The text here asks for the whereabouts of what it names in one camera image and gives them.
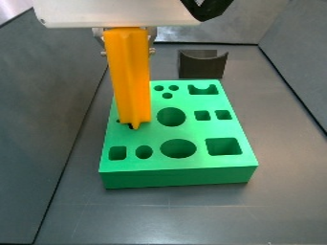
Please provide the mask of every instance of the green block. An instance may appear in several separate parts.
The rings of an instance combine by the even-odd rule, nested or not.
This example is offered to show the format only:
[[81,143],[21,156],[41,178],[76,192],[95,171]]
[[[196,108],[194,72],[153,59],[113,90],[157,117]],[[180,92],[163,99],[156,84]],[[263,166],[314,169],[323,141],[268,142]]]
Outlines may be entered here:
[[109,111],[99,173],[107,189],[248,182],[252,148],[218,80],[151,81],[152,121]]

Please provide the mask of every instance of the yellow peg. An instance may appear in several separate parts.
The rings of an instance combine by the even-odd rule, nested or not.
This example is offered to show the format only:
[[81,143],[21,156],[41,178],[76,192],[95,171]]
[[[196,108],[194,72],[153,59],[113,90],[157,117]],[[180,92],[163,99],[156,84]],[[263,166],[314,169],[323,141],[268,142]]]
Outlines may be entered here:
[[151,121],[148,32],[140,28],[104,31],[104,47],[119,120],[137,129]]

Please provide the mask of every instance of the gray tabletop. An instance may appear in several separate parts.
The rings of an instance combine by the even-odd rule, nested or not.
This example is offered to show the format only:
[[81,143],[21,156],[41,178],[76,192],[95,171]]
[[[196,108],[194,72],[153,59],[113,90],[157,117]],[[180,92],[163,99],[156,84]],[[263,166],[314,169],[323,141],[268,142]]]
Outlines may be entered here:
[[177,49],[190,48],[230,51],[223,87],[260,163],[251,181],[105,190],[105,76],[37,244],[327,242],[326,135],[255,46],[157,45],[152,79],[176,78]]

